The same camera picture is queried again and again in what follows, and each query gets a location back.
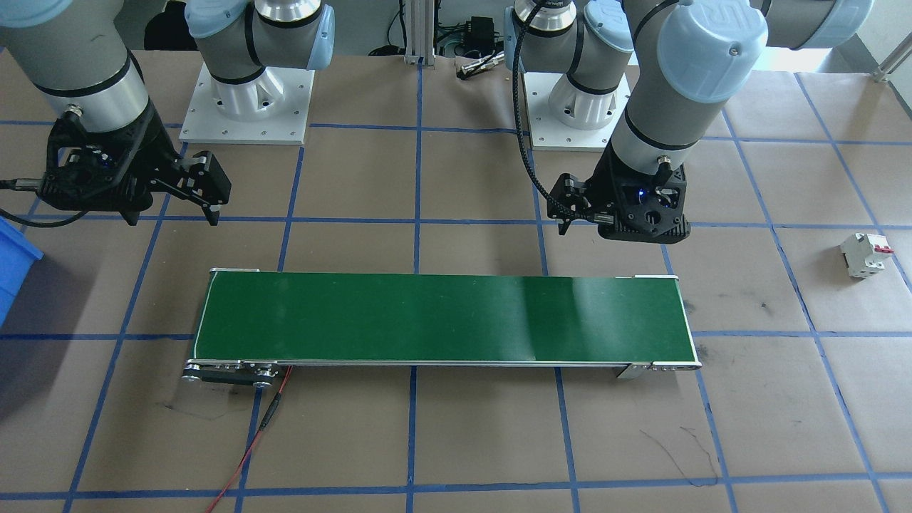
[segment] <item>conveyor belt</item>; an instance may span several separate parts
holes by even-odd
[[[636,375],[700,362],[675,277],[214,270],[190,375],[195,366],[271,365],[560,365]]]

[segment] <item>blue tape line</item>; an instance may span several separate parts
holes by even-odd
[[[673,275],[675,274],[675,269],[671,266],[671,255],[668,254],[668,246],[664,244],[660,246],[662,248],[662,260],[665,261],[665,272]]]
[[[791,476],[746,476],[732,477],[735,485],[761,485],[768,483],[813,483],[821,481],[867,481],[868,474],[807,474]]]
[[[885,472],[877,474],[879,479],[912,480],[912,472]],[[812,482],[847,482],[866,481],[868,474],[792,474],[781,476],[733,476],[729,480],[734,485],[759,485],[769,483],[812,483]],[[713,486],[717,483],[713,477],[692,479],[630,479],[616,481],[578,481],[579,489],[615,489],[615,488],[649,488],[649,487],[690,487]],[[452,492],[493,492],[525,490],[568,490],[571,483],[553,481],[543,483],[491,483],[453,484],[453,485],[416,485],[416,494],[452,493]],[[68,492],[0,492],[0,501],[29,500],[74,500],[113,499],[113,498],[180,498],[180,497],[215,497],[219,490],[100,490],[82,491],[74,494]],[[264,487],[247,488],[245,497],[301,497],[301,496],[349,496],[349,495],[405,495],[408,487]],[[237,497],[236,489],[230,489],[226,497]]]
[[[573,458],[570,421],[567,418],[567,403],[564,396],[564,374],[560,367],[554,367],[554,383],[557,385],[557,406],[561,411],[561,430],[564,432],[564,453],[567,459],[567,475],[570,478],[570,498],[573,500],[574,513],[580,513],[579,490],[576,489],[576,463]]]
[[[671,255],[668,253],[668,246],[661,245],[662,248],[662,259],[665,261],[665,272],[670,275],[675,274],[675,268],[671,265]],[[706,413],[706,423],[710,428],[710,434],[712,435],[712,443],[716,447],[716,458],[719,461],[719,471],[721,473],[721,483],[725,486],[725,493],[729,498],[729,507],[731,508],[731,513],[738,513],[738,502],[735,500],[734,489],[731,487],[731,480],[729,479],[729,466],[725,463],[725,453],[722,451],[722,441],[719,439],[719,431],[716,429],[716,419],[712,415],[712,407],[710,406],[710,396],[706,392],[706,384],[703,382],[703,374],[700,370],[696,371],[697,374],[697,387],[700,389],[700,399],[703,402],[703,410]],[[718,484],[717,480],[713,479],[708,484]]]
[[[406,513],[415,507],[415,434],[418,407],[418,367],[412,365],[409,375],[409,456],[406,474]]]
[[[425,131],[447,131],[451,133],[516,133],[516,129],[466,129],[448,127],[424,127]]]
[[[292,218],[295,215],[295,204],[297,203],[297,189],[301,183],[301,169],[304,167],[304,147],[297,151],[297,163],[295,164],[295,178],[291,182],[291,198],[288,200],[288,214],[285,219],[285,233],[282,235],[282,249],[279,251],[279,263],[276,270],[282,272],[285,270],[285,258],[288,255],[288,238],[291,236]]]
[[[256,436],[256,429],[259,425],[260,418],[260,404],[263,402],[263,389],[256,389],[254,394],[254,405],[250,409],[250,424],[247,426],[247,445],[244,447],[249,447],[250,444],[254,442],[254,436]],[[247,458],[247,461],[244,462],[244,466],[241,468],[241,477],[237,482],[237,491],[236,496],[237,500],[234,501],[234,513],[241,513],[241,510],[244,508],[244,492],[247,488],[247,477],[250,475],[250,464],[254,461],[254,454],[251,453],[250,457]]]
[[[719,484],[716,477],[693,477],[689,479],[628,479],[623,481],[581,481],[579,488],[652,488],[652,487],[712,487]]]
[[[0,125],[25,125],[25,126],[54,126],[53,121],[25,121],[25,120],[0,120]]]
[[[881,472],[878,479],[912,479],[912,472]]]
[[[912,141],[834,141],[836,144],[860,146],[912,146]]]
[[[705,337],[807,337],[814,334],[810,331],[763,331],[763,330],[718,330],[718,331],[692,331],[695,338]]]
[[[811,103],[811,108],[812,108],[812,110],[814,110],[814,115],[817,116],[817,120],[820,121],[821,126],[824,128],[824,132],[826,133],[827,138],[830,139],[830,141],[832,141],[833,138],[831,137],[829,130],[827,130],[826,126],[824,125],[823,118],[820,117],[820,113],[817,111],[816,107],[811,102],[810,96],[807,96],[807,91],[803,88],[803,84],[800,79],[798,79],[798,83],[799,83],[799,86],[802,87],[802,91],[804,92],[805,97]],[[722,117],[724,118],[726,124],[728,124],[729,130],[731,130],[731,134],[734,135],[735,137],[737,137],[737,134],[735,133],[734,128],[731,126],[731,120],[729,119],[728,114],[725,112],[725,110],[722,111]],[[839,389],[839,384],[836,382],[836,378],[833,374],[833,369],[830,367],[830,362],[826,357],[826,351],[824,349],[824,345],[820,342],[820,336],[817,332],[816,326],[814,326],[814,320],[811,318],[811,313],[810,313],[810,310],[807,308],[807,303],[804,300],[804,295],[802,294],[802,291],[798,286],[798,280],[795,277],[794,271],[792,269],[792,264],[789,262],[789,258],[785,254],[785,249],[782,246],[782,240],[780,240],[779,234],[776,233],[776,229],[770,218],[769,210],[766,208],[766,202],[763,200],[763,195],[760,191],[760,187],[757,186],[757,182],[753,176],[753,171],[751,170],[751,166],[747,162],[747,157],[744,154],[744,150],[741,147],[741,143],[739,141],[736,141],[735,147],[738,149],[738,154],[741,157],[741,162],[744,164],[744,170],[747,172],[748,178],[751,181],[751,185],[754,187],[754,192],[757,195],[757,201],[760,202],[761,209],[763,210],[763,215],[766,218],[766,221],[770,224],[770,233],[772,234],[773,242],[776,245],[776,250],[779,252],[779,256],[782,259],[782,265],[785,267],[785,272],[789,277],[789,281],[792,283],[792,289],[794,290],[795,296],[798,298],[798,302],[801,305],[802,313],[804,314],[804,319],[807,322],[807,326],[811,331],[812,338],[814,339],[814,345],[816,346],[817,351],[820,354],[821,363],[824,366],[824,370],[826,372],[827,378],[830,380],[830,385],[833,388],[833,392],[836,396],[836,401],[839,403],[839,407],[843,411],[843,417],[845,419],[845,423],[846,423],[847,427],[849,428],[850,433],[852,434],[853,440],[855,441],[855,447],[858,450],[858,454],[861,457],[862,463],[865,466],[865,471],[868,475],[868,478],[871,480],[871,485],[874,487],[874,492],[875,492],[875,495],[877,496],[877,502],[880,503],[880,507],[881,507],[883,513],[888,513],[889,510],[886,507],[886,501],[884,500],[883,492],[880,489],[880,484],[877,483],[877,478],[874,474],[873,468],[871,467],[871,462],[867,457],[867,452],[861,443],[861,438],[858,436],[858,431],[855,428],[855,422],[852,420],[852,415],[849,413],[848,407],[845,405],[845,399],[843,398],[842,391],[840,391],[840,389]]]
[[[729,466],[725,462],[725,453],[722,451],[722,441],[719,438],[719,430],[716,428],[716,417],[712,413],[710,406],[710,395],[706,392],[706,383],[703,381],[703,372],[695,371],[697,375],[697,388],[700,389],[700,399],[703,401],[703,410],[706,413],[706,422],[710,426],[712,434],[712,444],[716,447],[716,457],[719,460],[719,471],[722,474],[721,481],[725,485],[725,493],[729,497],[729,507],[731,513],[738,513],[738,502],[735,500],[735,492],[731,487],[731,477],[729,476]]]
[[[765,223],[716,223],[716,222],[691,222],[697,228],[769,228]]]
[[[416,493],[452,493],[452,492],[511,492],[524,490],[567,490],[571,485],[565,481],[548,483],[491,483],[489,485],[418,485]]]
[[[535,157],[533,156],[532,148],[528,150],[529,154],[529,163],[532,165],[532,169],[535,169]],[[538,199],[538,189],[532,185],[532,205],[535,208],[535,229],[538,231],[538,257],[542,262],[542,276],[550,276],[551,272],[548,269],[548,255],[544,245],[544,224],[542,223],[542,206],[541,202]]]
[[[418,106],[416,108],[415,130],[415,241],[412,255],[412,272],[419,274],[421,269],[421,123],[424,105],[424,69],[418,65]],[[409,371],[409,440],[406,456],[406,496],[405,511],[412,513],[415,509],[415,437],[418,423],[418,367],[412,365]]]
[[[424,70],[418,66],[418,106],[416,107],[415,125],[415,240],[412,253],[411,270],[414,274],[421,271],[421,122],[424,105]]]
[[[301,497],[334,495],[400,495],[405,487],[249,488],[247,497]]]
[[[29,216],[31,216],[31,215],[35,215],[35,210],[38,209],[38,206],[39,206],[40,204],[41,204],[41,200],[38,199],[38,197],[36,196],[36,197],[35,197],[35,200],[32,201],[32,206],[30,206],[30,207],[28,208],[28,213],[26,214],[26,219],[28,219]],[[23,233],[26,232],[27,229],[28,229],[28,226],[22,225],[22,226],[19,228],[19,233],[20,233],[20,234],[23,234]]]
[[[115,333],[3,333],[0,340],[190,340],[193,336],[189,333],[144,333],[125,334],[122,337]]]
[[[310,123],[310,128],[337,128],[350,130],[395,130],[395,131],[414,131],[416,127],[398,126],[398,125],[349,125],[345,123]]]
[[[181,150],[181,155],[183,155],[183,152],[185,150],[186,144]],[[170,199],[170,196],[165,196],[164,201],[161,202],[162,214],[164,214],[164,212],[168,209],[168,202]],[[104,408],[105,399],[108,397],[108,389],[110,387],[111,380],[114,377],[114,368],[117,365],[117,360],[120,356],[120,349],[123,347],[124,337],[127,334],[127,327],[130,324],[130,318],[133,316],[133,310],[136,308],[136,300],[140,296],[142,280],[146,277],[146,271],[149,269],[149,262],[152,259],[152,251],[155,249],[155,243],[157,242],[159,232],[161,231],[161,223],[161,220],[156,222],[155,228],[152,230],[152,236],[149,240],[149,246],[146,248],[146,255],[142,259],[140,273],[136,278],[136,284],[133,286],[133,292],[130,295],[130,302],[127,304],[127,312],[124,314],[123,322],[120,325],[120,334],[117,342],[114,344],[114,351],[111,353],[108,369],[105,372],[105,379],[101,384],[101,391],[98,393],[98,400],[95,403],[95,411],[92,414],[92,420],[88,425],[88,432],[86,433],[85,442],[82,445],[82,451],[79,454],[79,460],[76,464],[76,471],[73,473],[73,480],[69,486],[69,497],[64,503],[63,513],[69,513],[69,510],[73,507],[72,495],[77,491],[79,487],[79,481],[82,479],[82,472],[85,470],[86,462],[88,461],[88,451],[92,446],[92,441],[95,439],[95,432],[98,429],[98,421],[101,418],[101,411]]]

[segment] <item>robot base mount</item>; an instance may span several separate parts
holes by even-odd
[[[281,84],[281,97],[267,106],[275,112],[260,120],[233,120],[219,105],[219,94],[209,69],[202,65],[190,107],[183,121],[181,141],[209,144],[301,144],[307,126],[314,71],[268,68]]]
[[[554,84],[562,77],[560,73],[525,73],[526,108],[529,112],[529,129],[532,133],[534,150],[560,152],[602,152],[611,138],[618,120],[623,118],[624,108],[630,96],[627,77],[617,85],[611,102],[611,116],[608,124],[597,130],[579,130],[567,126],[551,111],[548,98]]]

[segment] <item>floor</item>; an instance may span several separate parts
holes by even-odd
[[[176,140],[199,56],[137,57]],[[234,184],[218,227],[159,198],[136,227],[27,229],[46,256],[0,330],[0,511],[204,509],[271,397],[180,380],[210,267],[673,273],[705,363],[632,382],[299,370],[216,511],[912,510],[912,120],[889,88],[753,74],[689,161],[693,235],[665,247],[558,236],[509,133],[505,72],[454,75],[337,58],[306,149],[213,147]],[[53,115],[8,53],[0,77],[3,177],[38,176]],[[550,184],[597,156],[534,160]],[[61,216],[27,194],[0,204]],[[898,259],[851,279],[836,246],[855,232],[886,233]]]

